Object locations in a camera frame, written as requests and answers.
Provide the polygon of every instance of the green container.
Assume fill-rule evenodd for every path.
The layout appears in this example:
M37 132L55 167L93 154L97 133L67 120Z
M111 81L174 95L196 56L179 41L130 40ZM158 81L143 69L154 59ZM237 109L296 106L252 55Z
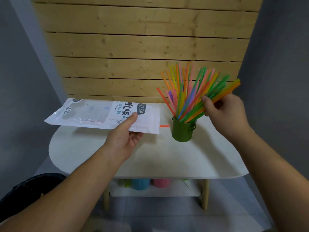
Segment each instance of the green container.
M172 137L178 142L190 141L192 138L193 130L195 130L195 128L195 122L182 123L173 117Z

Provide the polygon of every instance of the table leg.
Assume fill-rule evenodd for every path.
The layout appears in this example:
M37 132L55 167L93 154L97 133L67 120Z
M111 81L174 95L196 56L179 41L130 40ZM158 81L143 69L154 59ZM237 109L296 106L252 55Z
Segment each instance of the table leg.
M105 188L102 194L102 208L106 212L109 208L109 185Z
M202 188L202 209L203 210L207 210L208 196L209 196L209 179L203 179L203 188Z

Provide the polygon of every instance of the white table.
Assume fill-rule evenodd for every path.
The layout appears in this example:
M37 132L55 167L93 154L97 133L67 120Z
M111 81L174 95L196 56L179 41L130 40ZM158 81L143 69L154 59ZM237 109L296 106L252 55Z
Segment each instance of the white table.
M203 208L207 208L209 179L235 178L248 173L239 153L212 125L208 117L198 119L189 142L172 138L172 115L165 104L160 106L160 134L145 134L132 156L122 164L115 178L174 178L164 189L150 187L145 191L119 187L113 180L112 196L198 196L201 191L195 181L185 186L180 179L202 181ZM70 174L86 161L106 140L108 130L61 126L49 144L49 156L60 170ZM104 198L108 205L108 194Z

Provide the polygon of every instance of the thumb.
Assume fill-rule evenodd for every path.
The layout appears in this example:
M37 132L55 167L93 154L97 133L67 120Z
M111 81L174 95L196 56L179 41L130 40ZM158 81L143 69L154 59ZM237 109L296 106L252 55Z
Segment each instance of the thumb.
M122 129L129 129L132 124L137 120L137 113L133 112L132 115L129 116L125 121L123 121L118 127Z
M215 115L215 113L218 110L215 108L215 106L214 106L213 102L211 101L211 99L209 97L207 97L207 96L202 96L201 100L202 100L202 102L204 104L204 108L206 110L206 115L207 116Z

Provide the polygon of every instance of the colorful straw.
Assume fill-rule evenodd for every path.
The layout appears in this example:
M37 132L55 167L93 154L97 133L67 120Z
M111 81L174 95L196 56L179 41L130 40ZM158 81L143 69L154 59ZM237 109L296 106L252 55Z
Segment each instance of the colorful straw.
M168 88L165 93L169 102L161 90L159 88L157 90L174 118L182 123L196 122L204 115L205 109L201 101L203 95L216 103L240 85L240 80L237 79L227 86L229 75L223 76L220 71L215 73L215 69L206 67L202 67L194 79L194 67L195 64L190 65L190 62L185 67L181 67L180 63L176 63L175 67L170 66L172 78L166 71L168 81L160 72Z

